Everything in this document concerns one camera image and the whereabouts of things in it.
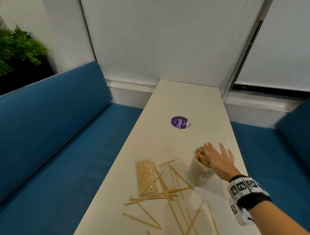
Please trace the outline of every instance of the white table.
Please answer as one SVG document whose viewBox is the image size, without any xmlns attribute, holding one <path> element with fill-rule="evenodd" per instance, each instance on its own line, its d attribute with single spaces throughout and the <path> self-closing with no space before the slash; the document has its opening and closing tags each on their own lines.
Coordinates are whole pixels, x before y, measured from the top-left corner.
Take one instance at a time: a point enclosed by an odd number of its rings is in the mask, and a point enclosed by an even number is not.
<svg viewBox="0 0 310 235">
<path fill-rule="evenodd" d="M 191 122 L 186 129 L 178 129 L 171 124 L 175 116 L 183 116 Z M 119 235 L 119 234 L 181 234 L 167 200 L 147 200 L 141 202 L 146 210 L 161 224 L 162 231 L 132 220 L 122 212 L 154 222 L 135 204 L 124 206 L 130 195 L 138 197 L 138 180 L 135 162 L 151 159 L 156 165 L 180 158 L 172 163 L 186 179 L 194 150 L 210 141 L 218 150 L 218 143 L 231 149 L 235 165 L 241 173 L 247 174 L 234 137 L 221 95 L 217 88 L 161 80 L 147 103 L 127 141 L 121 149 L 108 175 L 81 220 L 75 235 Z M 172 180 L 167 165 L 158 169 L 165 171 L 163 180 L 170 188 Z M 179 180 L 181 187 L 187 185 Z M 216 234 L 207 200 L 210 201 L 221 235 L 260 234 L 255 225 L 240 226 L 234 218 L 227 199 L 227 182 L 214 176 L 204 188 L 183 191 L 184 200 L 193 217 L 205 200 L 197 220 L 196 229 L 200 235 Z M 171 202 L 177 217 L 186 231 L 186 224 L 176 202 Z"/>
</svg>

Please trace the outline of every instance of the blue upholstered bench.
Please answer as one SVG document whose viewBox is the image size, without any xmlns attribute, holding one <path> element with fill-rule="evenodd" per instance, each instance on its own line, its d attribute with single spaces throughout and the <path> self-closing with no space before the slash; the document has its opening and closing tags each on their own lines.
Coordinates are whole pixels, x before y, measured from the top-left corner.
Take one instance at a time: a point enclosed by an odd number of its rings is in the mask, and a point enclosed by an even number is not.
<svg viewBox="0 0 310 235">
<path fill-rule="evenodd" d="M 249 176 L 310 232 L 310 99 L 281 119 L 276 130 L 231 125 Z"/>
<path fill-rule="evenodd" d="M 74 233 L 142 110 L 97 62 L 0 97 L 0 234 Z"/>
</svg>

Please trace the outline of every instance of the black and white wristband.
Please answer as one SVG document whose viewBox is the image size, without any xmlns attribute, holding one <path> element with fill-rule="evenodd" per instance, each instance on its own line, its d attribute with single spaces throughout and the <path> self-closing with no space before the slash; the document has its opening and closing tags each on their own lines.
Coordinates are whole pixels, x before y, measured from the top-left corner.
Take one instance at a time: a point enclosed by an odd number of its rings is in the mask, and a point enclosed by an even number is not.
<svg viewBox="0 0 310 235">
<path fill-rule="evenodd" d="M 259 183 L 246 175 L 236 175 L 227 187 L 233 201 L 246 210 L 252 209 L 254 206 L 263 201 L 270 201 L 270 195 Z"/>
</svg>

